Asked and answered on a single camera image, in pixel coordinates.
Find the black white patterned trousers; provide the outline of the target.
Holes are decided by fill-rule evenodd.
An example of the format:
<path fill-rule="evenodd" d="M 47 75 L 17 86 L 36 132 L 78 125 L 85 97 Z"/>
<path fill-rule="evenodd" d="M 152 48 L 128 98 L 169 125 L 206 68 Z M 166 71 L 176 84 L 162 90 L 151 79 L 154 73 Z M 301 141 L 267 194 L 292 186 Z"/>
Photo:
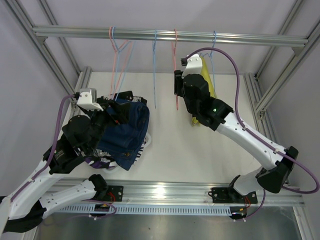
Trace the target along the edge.
<path fill-rule="evenodd" d="M 117 92 L 115 94 L 110 94 L 106 96 L 101 96 L 97 98 L 96 102 L 101 105 L 106 103 L 108 100 L 115 100 L 117 102 L 119 102 L 120 100 L 130 101 L 130 102 L 140 102 L 145 105 L 147 105 L 148 103 L 148 101 L 145 98 L 143 98 L 142 96 L 134 95 L 131 90 Z"/>

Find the navy blue trousers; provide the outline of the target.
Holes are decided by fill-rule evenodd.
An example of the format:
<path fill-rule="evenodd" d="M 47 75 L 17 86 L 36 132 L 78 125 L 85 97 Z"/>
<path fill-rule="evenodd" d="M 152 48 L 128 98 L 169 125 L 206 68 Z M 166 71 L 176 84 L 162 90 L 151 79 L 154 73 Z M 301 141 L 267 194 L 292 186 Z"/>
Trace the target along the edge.
<path fill-rule="evenodd" d="M 107 127 L 97 149 L 111 154 L 111 158 L 128 171 L 136 161 L 150 120 L 150 110 L 142 102 L 119 100 L 117 103 L 130 103 L 129 121 L 115 127 Z"/>

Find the yellow green trousers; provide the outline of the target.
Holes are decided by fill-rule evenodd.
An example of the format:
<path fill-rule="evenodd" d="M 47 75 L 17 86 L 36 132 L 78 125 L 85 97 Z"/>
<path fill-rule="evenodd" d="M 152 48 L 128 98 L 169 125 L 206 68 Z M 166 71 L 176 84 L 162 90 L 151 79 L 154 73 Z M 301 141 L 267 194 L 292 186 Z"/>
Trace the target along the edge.
<path fill-rule="evenodd" d="M 204 80 L 208 83 L 208 90 L 210 92 L 210 96 L 216 98 L 217 95 L 216 95 L 215 88 L 214 88 L 212 79 L 210 77 L 209 71 L 208 71 L 206 60 L 203 56 L 200 56 L 200 59 L 202 62 L 202 69 L 201 69 L 200 74 L 202 75 Z"/>

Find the pink hanger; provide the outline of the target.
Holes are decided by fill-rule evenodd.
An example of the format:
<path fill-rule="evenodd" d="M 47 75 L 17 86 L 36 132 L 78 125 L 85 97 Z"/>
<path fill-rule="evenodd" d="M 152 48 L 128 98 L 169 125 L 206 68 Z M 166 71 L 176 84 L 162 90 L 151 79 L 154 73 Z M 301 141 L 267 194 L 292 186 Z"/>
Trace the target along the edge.
<path fill-rule="evenodd" d="M 178 33 L 177 30 L 174 29 L 174 41 L 171 42 L 171 53 L 172 53 L 172 64 L 173 64 L 173 71 L 177 70 L 177 63 L 176 63 L 176 49 L 177 49 L 177 42 L 178 42 Z M 179 110 L 179 99 L 176 94 L 175 95 L 175 106 L 176 110 Z"/>
<path fill-rule="evenodd" d="M 114 26 L 111 26 L 109 28 L 108 35 L 109 35 L 109 40 L 111 42 L 111 46 L 112 46 L 113 52 L 114 52 L 112 72 L 111 72 L 110 92 L 109 92 L 110 98 L 113 99 L 115 91 L 117 89 L 117 73 L 118 73 L 120 55 L 126 48 L 128 48 L 127 56 L 126 56 L 126 58 L 124 60 L 124 64 L 123 64 L 123 67 L 125 68 L 127 65 L 127 61 L 128 61 L 133 43 L 130 40 L 125 40 L 121 45 L 118 45 L 115 40 L 115 27 Z"/>

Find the light blue hanger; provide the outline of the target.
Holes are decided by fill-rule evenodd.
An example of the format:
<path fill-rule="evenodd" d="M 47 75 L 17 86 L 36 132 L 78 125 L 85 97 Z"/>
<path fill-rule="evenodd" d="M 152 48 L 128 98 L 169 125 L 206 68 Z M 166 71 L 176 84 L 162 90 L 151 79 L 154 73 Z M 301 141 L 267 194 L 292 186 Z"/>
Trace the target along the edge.
<path fill-rule="evenodd" d="M 157 30 L 154 30 L 154 39 L 152 41 L 152 79 L 153 79 L 153 100 L 154 108 L 157 108 L 157 93 L 156 93 L 156 46 L 157 46 Z"/>
<path fill-rule="evenodd" d="M 132 40 L 130 40 L 130 41 L 132 42 L 132 47 L 131 47 L 131 51 L 130 51 L 130 54 L 128 56 L 127 62 L 126 62 L 127 63 L 126 67 L 124 67 L 124 63 L 125 63 L 125 59 L 127 57 L 128 48 L 126 48 L 120 54 L 120 59 L 119 59 L 119 63 L 118 63 L 118 72 L 117 72 L 117 75 L 116 75 L 117 76 L 117 78 L 116 78 L 117 89 L 115 90 L 115 93 L 118 93 L 120 91 L 121 87 L 122 87 L 123 80 L 125 78 L 125 75 L 126 75 L 126 72 L 127 72 L 127 69 L 128 69 L 128 65 L 129 65 L 129 62 L 130 62 L 131 57 L 132 57 L 133 49 L 135 47 L 135 42 L 132 41 Z"/>
<path fill-rule="evenodd" d="M 212 48 L 215 47 L 216 40 L 217 40 L 217 32 L 214 30 L 214 31 L 213 31 Z M 211 67 L 212 67 L 213 95 L 214 95 L 214 97 L 217 97 L 217 94 L 216 94 L 216 81 L 215 81 L 215 65 L 214 65 L 214 60 L 213 60 L 213 51 L 211 51 L 210 53 L 206 53 L 206 54 L 202 54 L 202 53 L 201 53 L 200 56 L 201 56 L 201 57 L 208 56 L 209 59 L 210 59 L 210 63 L 211 63 Z"/>

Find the purple camouflage trousers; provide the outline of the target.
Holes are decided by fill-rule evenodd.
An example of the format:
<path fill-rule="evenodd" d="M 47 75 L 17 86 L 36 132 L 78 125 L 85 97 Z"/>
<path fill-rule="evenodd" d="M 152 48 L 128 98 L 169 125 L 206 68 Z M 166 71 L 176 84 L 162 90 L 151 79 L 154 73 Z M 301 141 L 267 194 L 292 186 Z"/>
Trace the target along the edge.
<path fill-rule="evenodd" d="M 112 169 L 116 161 L 110 156 L 86 156 L 84 161 L 94 169 Z"/>

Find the white plastic basket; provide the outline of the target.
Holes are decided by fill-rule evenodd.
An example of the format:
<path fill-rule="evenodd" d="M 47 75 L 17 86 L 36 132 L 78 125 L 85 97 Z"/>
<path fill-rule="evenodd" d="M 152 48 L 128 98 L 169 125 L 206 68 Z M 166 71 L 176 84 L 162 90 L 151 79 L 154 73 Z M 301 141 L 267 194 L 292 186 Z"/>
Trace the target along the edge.
<path fill-rule="evenodd" d="M 147 132 L 146 136 L 144 138 L 143 144 L 141 145 L 140 151 L 138 152 L 138 156 L 136 157 L 136 161 L 138 161 L 142 155 L 142 152 L 144 151 L 145 148 L 147 148 L 152 142 L 152 137 L 151 135 Z M 112 166 L 109 168 L 103 168 L 102 171 L 107 174 L 113 174 L 121 169 L 121 167 L 114 161 L 112 162 Z"/>

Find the white black lettered trousers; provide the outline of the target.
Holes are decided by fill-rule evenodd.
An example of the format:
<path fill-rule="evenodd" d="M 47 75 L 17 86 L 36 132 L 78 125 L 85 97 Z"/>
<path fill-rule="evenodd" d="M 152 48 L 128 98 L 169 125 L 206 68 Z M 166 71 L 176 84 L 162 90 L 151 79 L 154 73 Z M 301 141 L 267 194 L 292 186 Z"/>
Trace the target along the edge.
<path fill-rule="evenodd" d="M 140 146 L 140 148 L 139 148 L 139 151 L 138 151 L 138 153 L 137 153 L 137 155 L 136 155 L 136 158 L 135 158 L 135 160 L 137 161 L 140 157 L 141 157 L 141 155 L 142 155 L 142 153 L 143 153 L 143 150 L 144 150 L 144 147 L 147 147 L 148 145 L 149 145 L 150 143 L 147 141 L 147 139 L 145 138 L 144 139 L 144 141 L 142 142 L 142 145 Z M 112 155 L 111 154 L 109 154 L 107 151 L 103 151 L 103 150 L 101 150 L 101 149 L 97 149 L 96 151 L 95 151 L 95 153 L 96 153 L 96 155 L 98 156 L 98 157 L 100 157 L 100 158 L 107 158 L 107 157 L 112 157 Z"/>

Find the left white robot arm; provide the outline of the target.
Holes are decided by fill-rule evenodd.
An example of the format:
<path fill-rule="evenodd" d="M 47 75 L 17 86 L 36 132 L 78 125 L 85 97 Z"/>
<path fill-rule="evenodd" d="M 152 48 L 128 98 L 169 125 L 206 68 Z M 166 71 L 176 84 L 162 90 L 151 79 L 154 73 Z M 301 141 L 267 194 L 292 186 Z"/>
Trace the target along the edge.
<path fill-rule="evenodd" d="M 130 103 L 103 100 L 101 110 L 83 108 L 83 115 L 72 117 L 62 127 L 62 136 L 43 155 L 34 172 L 13 193 L 0 199 L 1 233 L 24 233 L 68 205 L 107 197 L 108 184 L 100 174 L 67 190 L 47 191 L 77 166 L 94 156 L 106 128 L 129 121 Z"/>

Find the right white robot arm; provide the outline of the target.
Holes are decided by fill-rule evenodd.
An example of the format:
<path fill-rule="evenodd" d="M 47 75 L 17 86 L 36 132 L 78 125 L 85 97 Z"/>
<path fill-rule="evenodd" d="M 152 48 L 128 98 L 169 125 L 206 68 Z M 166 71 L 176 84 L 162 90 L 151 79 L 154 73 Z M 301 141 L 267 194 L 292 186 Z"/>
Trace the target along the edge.
<path fill-rule="evenodd" d="M 245 175 L 237 175 L 228 186 L 228 198 L 240 202 L 253 191 L 266 190 L 277 194 L 293 170 L 298 150 L 284 148 L 246 125 L 237 118 L 236 112 L 224 101 L 210 95 L 209 84 L 197 73 L 183 76 L 174 72 L 174 93 L 182 97 L 187 111 L 200 124 L 228 137 L 250 153 L 261 165 Z"/>

